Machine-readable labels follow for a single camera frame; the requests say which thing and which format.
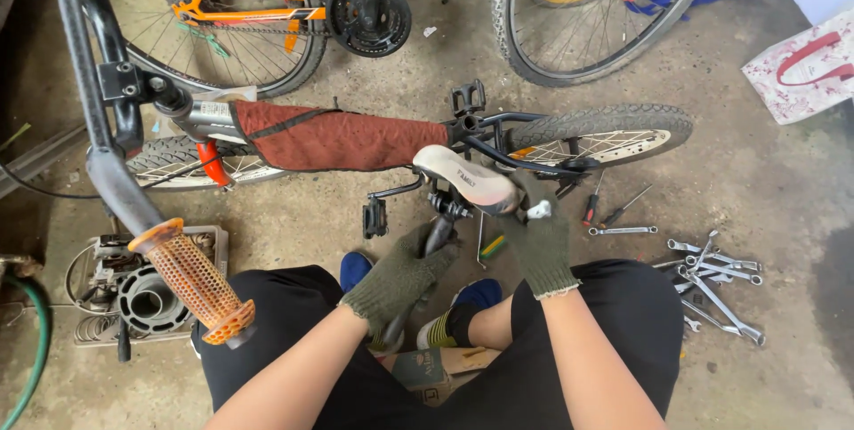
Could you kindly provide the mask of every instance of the orange handlebar grip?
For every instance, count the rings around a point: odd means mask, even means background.
[[[255,327],[255,305],[242,303],[226,279],[184,235],[184,220],[172,218],[133,239],[129,250],[142,253],[208,332],[201,339],[211,345],[237,348]]]

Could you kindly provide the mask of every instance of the bolt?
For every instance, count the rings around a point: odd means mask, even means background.
[[[155,92],[162,92],[166,88],[165,80],[159,76],[149,80],[149,85]]]

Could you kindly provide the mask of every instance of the brown cloth cover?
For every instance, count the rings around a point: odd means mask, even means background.
[[[267,164],[293,171],[379,171],[411,165],[427,145],[447,145],[440,123],[329,111],[289,129],[252,138],[252,133],[315,110],[265,102],[234,102],[235,121]]]

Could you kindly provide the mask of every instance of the bicycle seat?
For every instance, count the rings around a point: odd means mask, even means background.
[[[497,217],[519,206],[519,190],[506,176],[472,162],[441,145],[427,145],[412,164],[434,178],[443,178],[483,213]]]

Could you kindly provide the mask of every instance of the hand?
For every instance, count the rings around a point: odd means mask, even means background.
[[[528,224],[516,215],[498,218],[505,238],[516,254],[519,272],[528,281],[537,300],[562,295],[581,282],[570,271],[570,221],[560,214],[558,198],[533,173],[517,169],[510,179],[528,194],[528,205],[548,202],[551,215],[529,219]]]
[[[459,248],[448,243],[421,258],[432,228],[430,223],[424,223],[400,237],[391,252],[381,258],[338,304],[347,305],[356,315],[368,320],[369,334],[382,331],[383,325],[418,299],[459,256]]]

